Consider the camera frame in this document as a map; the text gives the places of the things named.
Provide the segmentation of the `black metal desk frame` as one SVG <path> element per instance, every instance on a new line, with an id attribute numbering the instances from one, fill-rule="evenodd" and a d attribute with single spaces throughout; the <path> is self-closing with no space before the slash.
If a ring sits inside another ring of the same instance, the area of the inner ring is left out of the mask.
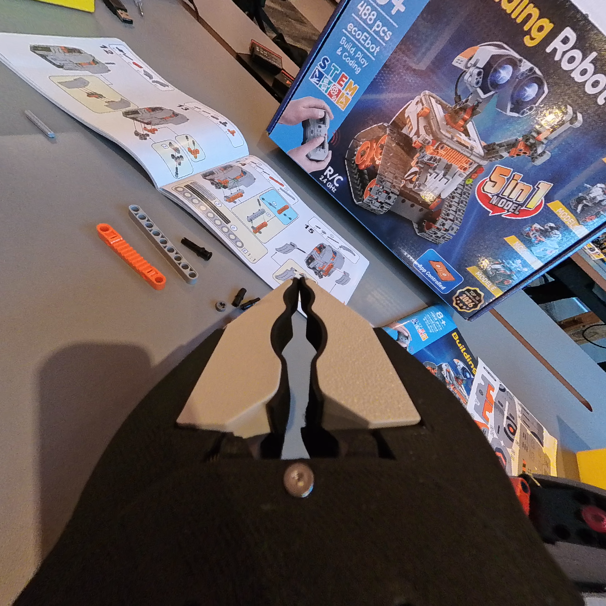
<path id="1" fill-rule="evenodd" d="M 551 269 L 524 289 L 587 356 L 606 370 L 605 263 L 581 253 Z"/>

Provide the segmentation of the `orange toothed beam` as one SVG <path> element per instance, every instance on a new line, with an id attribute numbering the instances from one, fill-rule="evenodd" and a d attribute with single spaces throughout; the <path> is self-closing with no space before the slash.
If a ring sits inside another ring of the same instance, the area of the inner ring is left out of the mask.
<path id="1" fill-rule="evenodd" d="M 115 252 L 137 275 L 141 275 L 153 289 L 163 291 L 166 277 L 149 264 L 126 240 L 109 225 L 96 226 L 98 237 Z"/>

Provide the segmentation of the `grey holed beam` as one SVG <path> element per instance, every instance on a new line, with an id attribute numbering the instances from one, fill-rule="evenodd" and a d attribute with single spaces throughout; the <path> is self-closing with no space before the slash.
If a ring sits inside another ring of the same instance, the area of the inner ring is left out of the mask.
<path id="1" fill-rule="evenodd" d="M 172 269 L 188 283 L 196 285 L 199 274 L 175 248 L 175 245 L 163 234 L 163 231 L 150 220 L 147 212 L 139 206 L 128 207 L 130 218 L 144 233 L 144 236 L 155 245 L 155 248 L 167 259 Z"/>

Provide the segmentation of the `blue toy robot box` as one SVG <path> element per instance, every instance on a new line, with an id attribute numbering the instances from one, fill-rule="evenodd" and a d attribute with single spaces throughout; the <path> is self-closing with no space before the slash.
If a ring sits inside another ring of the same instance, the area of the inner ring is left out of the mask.
<path id="1" fill-rule="evenodd" d="M 472 319 L 605 231 L 605 51 L 573 2 L 343 2 L 268 135 Z"/>

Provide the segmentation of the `long black pin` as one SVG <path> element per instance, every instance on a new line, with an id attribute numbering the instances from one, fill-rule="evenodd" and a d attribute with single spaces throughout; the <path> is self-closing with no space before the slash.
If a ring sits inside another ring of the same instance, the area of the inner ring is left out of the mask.
<path id="1" fill-rule="evenodd" d="M 212 259 L 212 256 L 213 256 L 212 252 L 209 252 L 207 248 L 204 248 L 204 247 L 197 245 L 197 244 L 194 244 L 194 242 L 190 240 L 190 239 L 182 239 L 180 242 L 182 242 L 183 247 L 186 247 L 190 252 L 193 252 L 197 258 L 201 258 L 201 259 L 204 259 L 204 261 L 207 261 L 207 263 L 209 263 L 209 261 Z"/>

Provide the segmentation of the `blue cover booklet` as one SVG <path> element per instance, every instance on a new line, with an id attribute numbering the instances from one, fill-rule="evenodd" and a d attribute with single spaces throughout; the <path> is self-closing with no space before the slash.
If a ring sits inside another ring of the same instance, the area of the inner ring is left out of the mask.
<path id="1" fill-rule="evenodd" d="M 508 476 L 557 477 L 557 441 L 474 356 L 447 308 L 422 310 L 384 330 L 459 400 Z"/>

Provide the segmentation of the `open instruction booklet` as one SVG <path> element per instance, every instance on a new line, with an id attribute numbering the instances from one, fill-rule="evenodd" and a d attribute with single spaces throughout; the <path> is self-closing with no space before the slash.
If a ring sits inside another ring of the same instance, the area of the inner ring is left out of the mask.
<path id="1" fill-rule="evenodd" d="M 163 196 L 270 288 L 305 277 L 349 302 L 368 259 L 250 155 L 237 125 L 174 89 L 123 42 L 2 34 L 0 56 L 49 102 L 123 147 Z"/>

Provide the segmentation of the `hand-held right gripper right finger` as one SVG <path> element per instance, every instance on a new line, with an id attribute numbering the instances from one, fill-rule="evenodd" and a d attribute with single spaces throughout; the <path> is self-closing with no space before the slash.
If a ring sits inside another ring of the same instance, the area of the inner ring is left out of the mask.
<path id="1" fill-rule="evenodd" d="M 314 346 L 303 444 L 311 458 L 395 458 L 381 428 L 420 424 L 373 326 L 319 285 L 300 280 Z"/>

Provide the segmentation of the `thin grey axle rod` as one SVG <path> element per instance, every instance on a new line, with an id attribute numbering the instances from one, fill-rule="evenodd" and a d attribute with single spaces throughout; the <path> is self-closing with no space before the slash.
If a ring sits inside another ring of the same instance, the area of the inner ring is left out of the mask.
<path id="1" fill-rule="evenodd" d="M 25 117 L 49 139 L 55 139 L 55 133 L 32 111 L 24 111 Z"/>

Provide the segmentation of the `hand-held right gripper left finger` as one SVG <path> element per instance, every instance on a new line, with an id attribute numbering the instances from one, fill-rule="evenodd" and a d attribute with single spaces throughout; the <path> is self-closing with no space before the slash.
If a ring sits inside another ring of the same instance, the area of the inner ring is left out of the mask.
<path id="1" fill-rule="evenodd" d="M 179 427 L 261 438 L 261 457 L 281 458 L 291 416 L 283 351 L 292 340 L 298 286 L 283 283 L 223 330 Z"/>

